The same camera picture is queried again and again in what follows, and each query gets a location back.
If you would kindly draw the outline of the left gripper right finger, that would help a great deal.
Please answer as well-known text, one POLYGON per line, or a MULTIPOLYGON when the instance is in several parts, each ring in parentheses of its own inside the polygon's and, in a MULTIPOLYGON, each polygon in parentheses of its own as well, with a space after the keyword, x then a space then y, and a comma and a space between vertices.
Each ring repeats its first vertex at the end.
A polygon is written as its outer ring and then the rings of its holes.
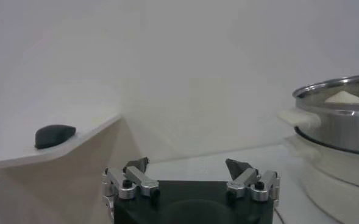
POLYGON ((226 166, 232 181, 227 182, 227 200, 235 203, 249 194, 251 200, 267 202, 280 200, 280 176, 276 171, 267 170, 263 174, 249 163, 226 159, 226 166))

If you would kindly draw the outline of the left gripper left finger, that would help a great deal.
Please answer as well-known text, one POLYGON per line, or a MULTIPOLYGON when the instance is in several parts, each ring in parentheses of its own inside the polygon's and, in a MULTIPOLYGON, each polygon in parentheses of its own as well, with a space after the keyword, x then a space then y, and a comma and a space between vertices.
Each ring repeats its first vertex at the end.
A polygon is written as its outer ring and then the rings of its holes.
POLYGON ((119 197, 122 200, 133 200, 137 189, 141 196, 156 201, 160 196, 160 185, 157 180, 145 175, 149 164, 147 157, 129 161, 122 169, 106 168, 103 176, 103 196, 107 199, 119 197))

